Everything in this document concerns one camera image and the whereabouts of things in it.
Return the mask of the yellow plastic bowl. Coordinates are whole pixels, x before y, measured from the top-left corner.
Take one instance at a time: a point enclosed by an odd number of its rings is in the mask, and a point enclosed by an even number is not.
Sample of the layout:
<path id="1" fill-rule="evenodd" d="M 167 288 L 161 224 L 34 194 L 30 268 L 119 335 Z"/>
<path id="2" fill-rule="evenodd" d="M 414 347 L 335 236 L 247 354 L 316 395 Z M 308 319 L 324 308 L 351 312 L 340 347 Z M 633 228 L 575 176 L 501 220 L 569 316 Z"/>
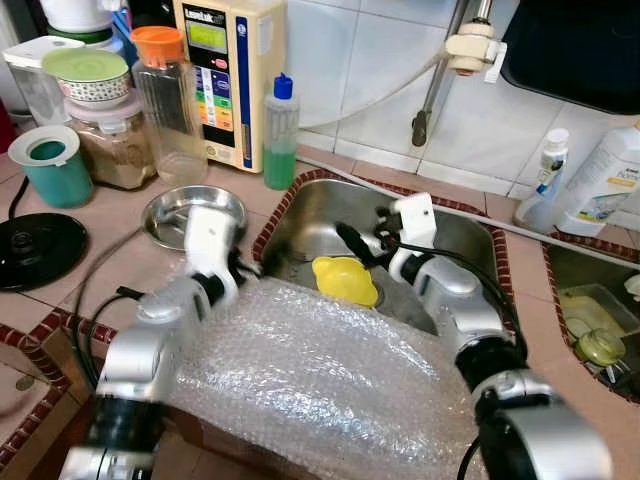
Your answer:
<path id="1" fill-rule="evenodd" d="M 317 291 L 367 308 L 378 305 L 379 292 L 370 271 L 355 257 L 316 257 L 311 262 Z"/>

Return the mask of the clear container of brown powder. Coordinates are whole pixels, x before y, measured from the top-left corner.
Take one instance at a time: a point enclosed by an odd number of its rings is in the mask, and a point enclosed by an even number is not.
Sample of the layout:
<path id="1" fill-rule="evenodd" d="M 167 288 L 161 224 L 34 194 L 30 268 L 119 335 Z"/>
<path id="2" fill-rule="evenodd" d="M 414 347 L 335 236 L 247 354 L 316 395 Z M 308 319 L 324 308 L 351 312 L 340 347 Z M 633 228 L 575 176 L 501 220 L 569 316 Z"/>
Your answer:
<path id="1" fill-rule="evenodd" d="M 146 187 L 157 175 L 143 104 L 128 93 L 108 110 L 92 110 L 64 101 L 68 127 L 79 136 L 93 182 L 116 189 Z"/>

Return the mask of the black round kettle base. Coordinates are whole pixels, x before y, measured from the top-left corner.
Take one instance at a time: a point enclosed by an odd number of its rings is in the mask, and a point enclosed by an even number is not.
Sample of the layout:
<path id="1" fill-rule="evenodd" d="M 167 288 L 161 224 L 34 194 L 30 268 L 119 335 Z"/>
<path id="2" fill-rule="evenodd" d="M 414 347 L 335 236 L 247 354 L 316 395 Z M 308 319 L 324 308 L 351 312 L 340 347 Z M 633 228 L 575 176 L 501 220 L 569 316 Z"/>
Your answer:
<path id="1" fill-rule="evenodd" d="M 0 292 L 24 292 L 55 282 L 86 256 L 84 225 L 59 212 L 0 221 Z"/>

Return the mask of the teal cup with white rim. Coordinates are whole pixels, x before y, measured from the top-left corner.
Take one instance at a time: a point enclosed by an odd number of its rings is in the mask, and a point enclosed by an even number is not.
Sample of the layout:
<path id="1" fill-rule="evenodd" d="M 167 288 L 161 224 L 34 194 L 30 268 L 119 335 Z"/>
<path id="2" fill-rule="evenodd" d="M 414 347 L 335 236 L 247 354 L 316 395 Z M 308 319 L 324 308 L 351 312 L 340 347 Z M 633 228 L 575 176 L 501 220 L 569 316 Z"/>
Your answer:
<path id="1" fill-rule="evenodd" d="M 90 201 L 93 182 L 81 155 L 81 138 L 67 125 L 41 125 L 20 134 L 8 154 L 46 205 L 77 209 Z"/>

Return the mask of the green liquid bottle blue cap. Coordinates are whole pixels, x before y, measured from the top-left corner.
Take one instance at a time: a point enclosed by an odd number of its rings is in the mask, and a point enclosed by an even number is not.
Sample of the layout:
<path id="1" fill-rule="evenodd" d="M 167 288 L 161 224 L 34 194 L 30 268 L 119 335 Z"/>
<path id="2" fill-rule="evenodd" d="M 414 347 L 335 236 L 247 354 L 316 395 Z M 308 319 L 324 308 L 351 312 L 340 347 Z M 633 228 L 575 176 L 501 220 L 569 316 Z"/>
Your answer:
<path id="1" fill-rule="evenodd" d="M 294 82 L 280 73 L 271 84 L 271 95 L 264 102 L 265 133 L 262 136 L 265 186 L 289 189 L 294 180 L 297 134 L 300 129 L 300 100 L 294 96 Z"/>

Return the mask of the clear jug with white lid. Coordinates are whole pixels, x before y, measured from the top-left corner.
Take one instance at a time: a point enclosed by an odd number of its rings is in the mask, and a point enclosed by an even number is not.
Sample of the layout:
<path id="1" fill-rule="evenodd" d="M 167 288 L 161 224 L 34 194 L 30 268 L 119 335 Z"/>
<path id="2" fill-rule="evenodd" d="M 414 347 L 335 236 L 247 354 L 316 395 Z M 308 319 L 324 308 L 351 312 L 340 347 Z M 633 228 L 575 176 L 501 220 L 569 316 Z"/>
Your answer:
<path id="1" fill-rule="evenodd" d="M 4 60 L 37 125 L 65 125 L 70 119 L 63 92 L 42 68 L 42 60 L 49 52 L 83 46 L 83 42 L 73 38 L 42 36 L 4 50 Z"/>

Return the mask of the clear bottle with orange cap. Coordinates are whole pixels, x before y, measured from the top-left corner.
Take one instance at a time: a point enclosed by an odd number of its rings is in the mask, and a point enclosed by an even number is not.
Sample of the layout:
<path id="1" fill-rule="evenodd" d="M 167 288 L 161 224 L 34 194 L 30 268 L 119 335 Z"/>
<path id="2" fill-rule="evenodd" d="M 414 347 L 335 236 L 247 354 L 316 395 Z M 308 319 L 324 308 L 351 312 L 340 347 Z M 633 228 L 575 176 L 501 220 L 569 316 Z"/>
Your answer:
<path id="1" fill-rule="evenodd" d="M 134 27 L 131 42 L 138 54 L 132 76 L 143 101 L 157 175 L 174 187 L 204 182 L 209 159 L 198 110 L 189 105 L 196 82 L 182 33 L 174 27 Z"/>

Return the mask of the patterned bowl with green lid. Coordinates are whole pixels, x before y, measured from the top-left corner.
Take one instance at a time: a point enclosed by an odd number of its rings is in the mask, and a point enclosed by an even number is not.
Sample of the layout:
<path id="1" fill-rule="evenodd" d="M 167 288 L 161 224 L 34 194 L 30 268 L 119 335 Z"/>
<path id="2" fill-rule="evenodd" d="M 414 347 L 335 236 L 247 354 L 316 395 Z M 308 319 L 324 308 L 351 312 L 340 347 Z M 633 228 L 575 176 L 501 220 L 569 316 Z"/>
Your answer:
<path id="1" fill-rule="evenodd" d="M 64 47 L 47 52 L 41 67 L 55 79 L 65 99 L 86 108 L 111 108 L 132 92 L 131 68 L 115 52 Z"/>

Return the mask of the green glass cup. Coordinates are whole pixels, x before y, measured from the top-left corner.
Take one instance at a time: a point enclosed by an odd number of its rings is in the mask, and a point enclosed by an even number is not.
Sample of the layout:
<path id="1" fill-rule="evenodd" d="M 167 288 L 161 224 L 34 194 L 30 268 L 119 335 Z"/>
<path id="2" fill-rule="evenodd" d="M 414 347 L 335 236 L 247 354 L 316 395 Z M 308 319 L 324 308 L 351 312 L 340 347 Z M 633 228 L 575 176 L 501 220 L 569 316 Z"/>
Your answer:
<path id="1" fill-rule="evenodd" d="M 575 353 L 582 361 L 598 367 L 616 365 L 625 357 L 625 343 L 611 329 L 598 328 L 590 330 L 576 340 Z"/>

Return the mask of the faucet with cream diverter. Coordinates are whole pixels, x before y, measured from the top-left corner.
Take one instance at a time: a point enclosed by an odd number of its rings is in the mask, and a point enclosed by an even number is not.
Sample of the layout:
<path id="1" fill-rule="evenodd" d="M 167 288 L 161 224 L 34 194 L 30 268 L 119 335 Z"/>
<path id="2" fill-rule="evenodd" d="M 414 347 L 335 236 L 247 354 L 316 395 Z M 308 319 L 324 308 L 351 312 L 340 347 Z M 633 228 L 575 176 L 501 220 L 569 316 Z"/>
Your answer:
<path id="1" fill-rule="evenodd" d="M 492 23 L 495 0 L 456 0 L 442 50 L 429 61 L 431 84 L 421 108 L 411 122 L 411 145 L 424 147 L 443 109 L 443 96 L 452 76 L 483 74 L 486 83 L 497 82 L 506 60 L 507 45 Z"/>

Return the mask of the black hanging tray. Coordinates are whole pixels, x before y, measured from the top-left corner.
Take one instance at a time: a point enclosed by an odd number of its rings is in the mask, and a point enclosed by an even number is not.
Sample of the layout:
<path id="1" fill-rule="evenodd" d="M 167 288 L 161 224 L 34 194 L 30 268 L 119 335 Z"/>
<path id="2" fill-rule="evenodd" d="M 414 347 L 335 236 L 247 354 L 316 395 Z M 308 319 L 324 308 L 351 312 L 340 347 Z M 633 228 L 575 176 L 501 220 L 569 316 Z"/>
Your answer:
<path id="1" fill-rule="evenodd" d="M 518 0 L 508 83 L 612 115 L 640 110 L 640 0 Z"/>

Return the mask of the white detergent bottle yellow cap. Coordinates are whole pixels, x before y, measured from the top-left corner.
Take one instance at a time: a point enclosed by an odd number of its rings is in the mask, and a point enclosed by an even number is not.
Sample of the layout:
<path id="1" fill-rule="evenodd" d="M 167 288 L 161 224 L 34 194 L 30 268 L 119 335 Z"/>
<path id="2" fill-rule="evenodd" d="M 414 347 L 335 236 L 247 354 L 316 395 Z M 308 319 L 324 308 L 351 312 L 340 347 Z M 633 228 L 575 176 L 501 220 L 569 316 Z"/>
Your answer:
<path id="1" fill-rule="evenodd" d="M 564 187 L 556 229 L 570 236 L 598 236 L 609 216 L 639 188 L 639 168 L 639 128 L 604 134 Z"/>

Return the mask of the stainless steel bowl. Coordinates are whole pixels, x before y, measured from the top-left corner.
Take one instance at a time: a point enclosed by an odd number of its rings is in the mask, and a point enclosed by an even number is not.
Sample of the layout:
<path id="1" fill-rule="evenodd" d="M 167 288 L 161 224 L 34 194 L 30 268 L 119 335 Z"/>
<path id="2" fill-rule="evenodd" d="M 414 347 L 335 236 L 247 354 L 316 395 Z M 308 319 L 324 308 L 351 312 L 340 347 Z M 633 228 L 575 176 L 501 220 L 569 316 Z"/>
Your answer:
<path id="1" fill-rule="evenodd" d="M 241 198 L 215 186 L 182 186 L 152 198 L 142 212 L 142 229 L 166 250 L 186 250 L 186 224 L 193 206 L 229 212 L 238 221 L 232 238 L 239 241 L 247 227 L 247 210 Z"/>

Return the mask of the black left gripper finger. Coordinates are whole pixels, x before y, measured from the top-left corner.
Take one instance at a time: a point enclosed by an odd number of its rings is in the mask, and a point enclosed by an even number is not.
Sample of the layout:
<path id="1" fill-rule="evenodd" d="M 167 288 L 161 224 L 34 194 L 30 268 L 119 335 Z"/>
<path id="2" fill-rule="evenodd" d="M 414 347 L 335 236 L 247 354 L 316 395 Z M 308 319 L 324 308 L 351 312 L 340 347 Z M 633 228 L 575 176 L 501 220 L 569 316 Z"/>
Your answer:
<path id="1" fill-rule="evenodd" d="M 264 250 L 260 261 L 262 274 L 283 280 L 283 282 L 297 283 L 296 269 L 298 260 L 294 257 L 294 252 L 283 248 L 283 250 Z"/>

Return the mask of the clear bubble wrap sheet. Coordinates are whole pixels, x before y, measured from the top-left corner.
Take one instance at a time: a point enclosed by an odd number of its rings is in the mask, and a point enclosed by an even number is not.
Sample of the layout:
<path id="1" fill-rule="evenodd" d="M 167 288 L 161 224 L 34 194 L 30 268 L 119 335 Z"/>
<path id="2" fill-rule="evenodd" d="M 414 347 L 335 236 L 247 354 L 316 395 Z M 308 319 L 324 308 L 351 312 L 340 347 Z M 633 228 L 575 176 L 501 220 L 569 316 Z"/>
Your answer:
<path id="1" fill-rule="evenodd" d="M 321 480 L 456 480 L 476 433 L 436 335 L 278 279 L 202 324 L 170 403 Z"/>

